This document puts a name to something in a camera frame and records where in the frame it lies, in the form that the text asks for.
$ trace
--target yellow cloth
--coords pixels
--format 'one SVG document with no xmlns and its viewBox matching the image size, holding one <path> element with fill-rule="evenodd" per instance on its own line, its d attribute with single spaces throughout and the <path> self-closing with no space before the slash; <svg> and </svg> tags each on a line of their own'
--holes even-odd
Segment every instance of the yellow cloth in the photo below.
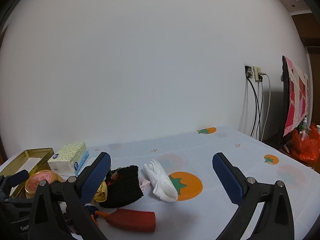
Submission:
<svg viewBox="0 0 320 240">
<path fill-rule="evenodd" d="M 104 202 L 107 200 L 107 195 L 108 195 L 108 189 L 107 189 L 107 184 L 105 181 L 103 181 L 98 188 L 96 194 L 93 197 L 93 200 L 97 202 Z"/>
</svg>

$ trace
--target folded white towel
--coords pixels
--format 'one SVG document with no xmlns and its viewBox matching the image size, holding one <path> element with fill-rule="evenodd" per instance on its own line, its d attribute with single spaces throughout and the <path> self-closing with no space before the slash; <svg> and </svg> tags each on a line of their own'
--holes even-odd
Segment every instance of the folded white towel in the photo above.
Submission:
<svg viewBox="0 0 320 240">
<path fill-rule="evenodd" d="M 143 165 L 143 169 L 154 187 L 153 194 L 163 201 L 177 201 L 178 192 L 158 161 L 152 160 L 149 166 Z"/>
</svg>

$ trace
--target white cable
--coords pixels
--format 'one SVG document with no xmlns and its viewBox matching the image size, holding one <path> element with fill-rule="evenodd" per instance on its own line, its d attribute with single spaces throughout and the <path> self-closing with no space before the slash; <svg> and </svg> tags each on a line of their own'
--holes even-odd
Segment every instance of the white cable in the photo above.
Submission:
<svg viewBox="0 0 320 240">
<path fill-rule="evenodd" d="M 270 84 L 270 78 L 266 73 L 262 73 L 262 72 L 258 72 L 258 75 L 260 76 L 267 76 L 268 80 L 269 80 L 269 103 L 268 103 L 268 110 L 267 110 L 267 116 L 266 116 L 266 120 L 264 121 L 264 126 L 263 126 L 263 130 L 262 130 L 262 136 L 261 136 L 261 141 L 263 139 L 263 134 L 264 134 L 264 129 L 266 127 L 266 123 L 267 123 L 267 119 L 268 119 L 268 114 L 269 114 L 269 109 L 270 109 L 270 98 L 271 98 L 271 84 Z"/>
</svg>

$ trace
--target pink quilt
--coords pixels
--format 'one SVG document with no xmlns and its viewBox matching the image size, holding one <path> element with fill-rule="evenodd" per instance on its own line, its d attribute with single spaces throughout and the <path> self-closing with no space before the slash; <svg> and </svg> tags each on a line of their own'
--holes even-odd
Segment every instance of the pink quilt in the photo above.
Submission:
<svg viewBox="0 0 320 240">
<path fill-rule="evenodd" d="M 290 59 L 285 57 L 289 72 L 289 112 L 284 126 L 284 135 L 296 128 L 308 110 L 308 76 Z"/>
</svg>

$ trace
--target power socket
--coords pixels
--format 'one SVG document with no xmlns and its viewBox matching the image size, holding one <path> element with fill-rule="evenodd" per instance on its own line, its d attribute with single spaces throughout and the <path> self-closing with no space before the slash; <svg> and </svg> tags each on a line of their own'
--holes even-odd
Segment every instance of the power socket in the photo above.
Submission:
<svg viewBox="0 0 320 240">
<path fill-rule="evenodd" d="M 258 72 L 261 72 L 260 67 L 253 67 L 254 80 L 260 82 Z"/>
<path fill-rule="evenodd" d="M 252 66 L 244 65 L 244 71 L 245 71 L 245 75 L 246 75 L 248 78 L 252 78 L 252 77 L 253 77 Z"/>
</svg>

